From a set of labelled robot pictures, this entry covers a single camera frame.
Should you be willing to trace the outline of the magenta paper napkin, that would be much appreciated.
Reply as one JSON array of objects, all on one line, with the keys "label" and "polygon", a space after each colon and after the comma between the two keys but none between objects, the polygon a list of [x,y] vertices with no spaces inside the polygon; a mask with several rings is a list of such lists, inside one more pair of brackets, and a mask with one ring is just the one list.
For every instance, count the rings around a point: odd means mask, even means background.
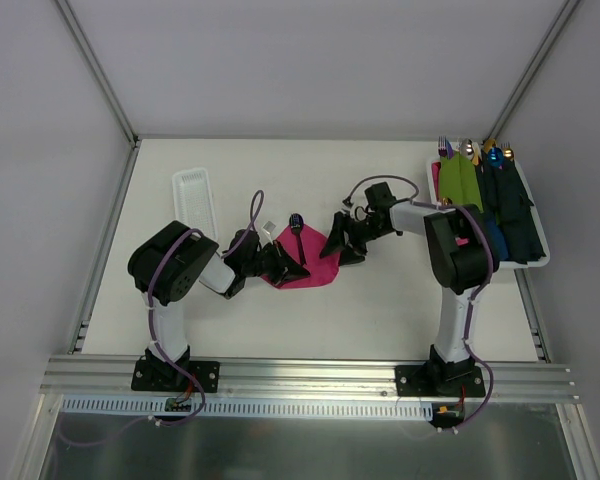
[{"label": "magenta paper napkin", "polygon": [[266,283],[277,289],[290,290],[322,287],[335,280],[339,273],[339,255],[334,254],[325,258],[319,257],[321,250],[326,244],[327,237],[311,226],[305,225],[300,238],[306,259],[304,268],[310,273],[310,276],[276,287],[266,275],[263,275],[262,279]]}]

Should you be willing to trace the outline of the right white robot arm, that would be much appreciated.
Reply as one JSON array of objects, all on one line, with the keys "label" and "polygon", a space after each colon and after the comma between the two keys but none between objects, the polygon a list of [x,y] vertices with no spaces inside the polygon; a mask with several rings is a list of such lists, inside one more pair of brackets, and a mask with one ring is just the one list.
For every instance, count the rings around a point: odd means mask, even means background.
[{"label": "right white robot arm", "polygon": [[320,256],[337,255],[342,266],[354,265],[365,260],[370,241],[410,232],[426,239],[432,272],[442,287],[439,328],[429,358],[420,366],[395,368],[397,394],[485,397],[483,365],[472,347],[472,331],[499,256],[478,207],[398,199],[385,182],[368,187],[365,197],[367,213],[361,220],[351,212],[351,199],[343,201]]}]

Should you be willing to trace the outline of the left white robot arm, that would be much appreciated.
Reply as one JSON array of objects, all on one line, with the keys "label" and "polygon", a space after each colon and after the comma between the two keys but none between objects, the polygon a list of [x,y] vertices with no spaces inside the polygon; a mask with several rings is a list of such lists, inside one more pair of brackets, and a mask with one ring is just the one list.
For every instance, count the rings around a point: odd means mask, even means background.
[{"label": "left white robot arm", "polygon": [[131,255],[127,270],[142,294],[150,333],[134,366],[134,391],[217,391],[220,363],[192,360],[184,332],[183,299],[196,283],[231,299],[248,278],[282,287],[310,277],[279,241],[263,244],[253,227],[237,231],[226,252],[218,248],[216,241],[173,221]]}]

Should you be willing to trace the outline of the black fork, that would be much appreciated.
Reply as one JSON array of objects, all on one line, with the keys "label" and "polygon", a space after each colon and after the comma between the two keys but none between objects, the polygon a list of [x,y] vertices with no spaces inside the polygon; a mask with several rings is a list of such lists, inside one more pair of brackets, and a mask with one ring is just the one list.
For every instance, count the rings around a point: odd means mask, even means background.
[{"label": "black fork", "polygon": [[297,244],[297,249],[298,249],[298,255],[299,255],[300,264],[302,266],[304,266],[306,264],[306,256],[305,256],[305,252],[304,252],[304,246],[303,246],[303,243],[302,243],[301,235],[302,235],[302,232],[301,232],[300,235],[294,235],[294,237],[296,239],[296,244]]}]

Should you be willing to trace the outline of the purple metallic spoon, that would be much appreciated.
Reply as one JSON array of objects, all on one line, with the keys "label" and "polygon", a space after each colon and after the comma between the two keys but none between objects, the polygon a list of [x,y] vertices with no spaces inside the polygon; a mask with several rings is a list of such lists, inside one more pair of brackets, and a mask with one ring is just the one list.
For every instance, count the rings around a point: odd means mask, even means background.
[{"label": "purple metallic spoon", "polygon": [[304,219],[299,213],[293,213],[289,218],[289,228],[294,235],[300,235],[304,228]]}]

